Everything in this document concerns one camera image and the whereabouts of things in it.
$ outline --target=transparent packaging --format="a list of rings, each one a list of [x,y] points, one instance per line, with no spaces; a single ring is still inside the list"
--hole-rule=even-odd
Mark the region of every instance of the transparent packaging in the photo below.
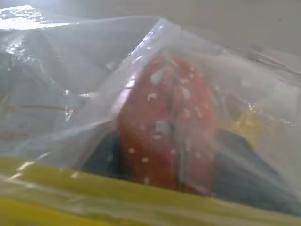
[[[254,60],[250,54],[243,57],[157,17],[79,21],[30,6],[1,10],[0,157],[15,159],[0,170],[1,196],[79,216],[103,214],[87,201],[98,197],[112,206],[104,215],[120,211],[127,218],[116,200],[124,192],[82,194],[88,192],[84,177],[86,186],[99,190],[103,180],[111,185],[105,191],[114,185],[117,193],[137,187],[154,199],[176,195],[117,181],[128,180],[211,203],[226,200],[232,212],[240,210],[236,202],[300,216],[298,68],[281,64],[281,57]],[[39,184],[46,175],[66,178],[66,186],[54,179]],[[201,198],[195,202],[201,205]],[[124,205],[138,208],[130,199]],[[174,205],[162,214],[176,219]],[[244,211],[236,224],[265,222],[248,215],[252,208]],[[142,212],[129,211],[128,217],[140,225],[170,225],[157,215],[143,221]],[[188,211],[181,222],[194,214]],[[223,214],[230,212],[199,215],[190,225],[223,224]],[[263,216],[273,224],[285,215]]]

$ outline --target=yellow object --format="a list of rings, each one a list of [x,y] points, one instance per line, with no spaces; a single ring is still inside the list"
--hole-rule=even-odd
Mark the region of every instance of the yellow object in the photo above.
[[[301,225],[301,219],[72,170],[0,160],[0,225]]]

